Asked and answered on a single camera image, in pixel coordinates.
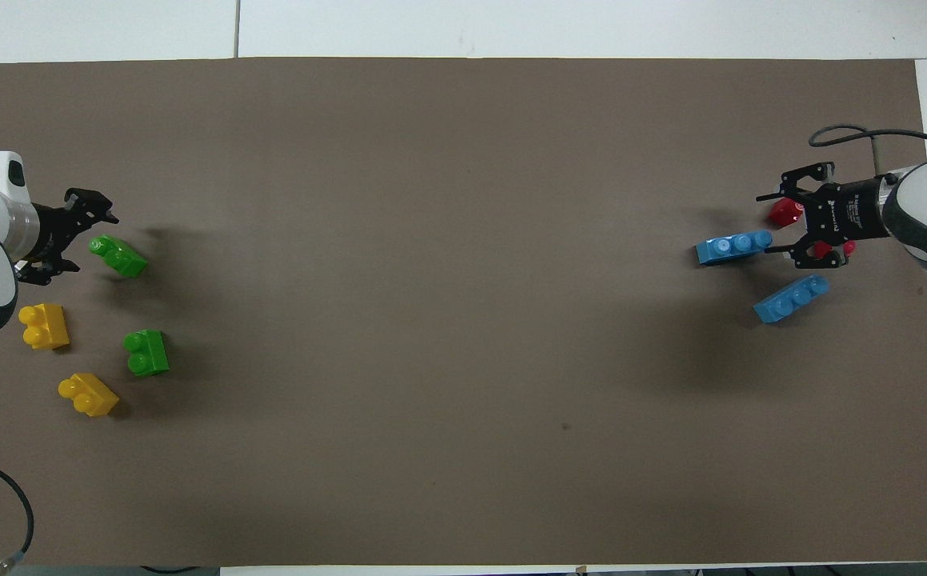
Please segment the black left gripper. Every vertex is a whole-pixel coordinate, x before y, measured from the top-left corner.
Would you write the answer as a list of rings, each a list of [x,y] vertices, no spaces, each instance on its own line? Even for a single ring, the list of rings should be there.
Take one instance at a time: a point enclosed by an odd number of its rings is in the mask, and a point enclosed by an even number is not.
[[[79,272],[80,267],[65,258],[64,251],[79,235],[80,223],[87,227],[99,222],[118,225],[120,220],[113,208],[114,203],[103,193],[88,189],[67,189],[66,208],[36,206],[38,240],[27,260],[14,265],[16,279],[20,283],[47,286],[61,274]]]

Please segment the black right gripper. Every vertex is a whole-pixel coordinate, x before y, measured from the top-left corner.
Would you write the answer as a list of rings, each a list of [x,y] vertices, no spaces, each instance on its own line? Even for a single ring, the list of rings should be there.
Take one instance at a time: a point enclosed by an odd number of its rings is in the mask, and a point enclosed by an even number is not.
[[[849,240],[883,239],[889,231],[882,219],[882,202],[888,192],[882,178],[860,182],[832,182],[835,163],[818,162],[782,172],[773,192],[759,198],[803,198],[806,234],[792,244],[769,246],[766,254],[788,259],[796,269],[840,269],[847,266]],[[817,182],[807,190],[802,180]]]

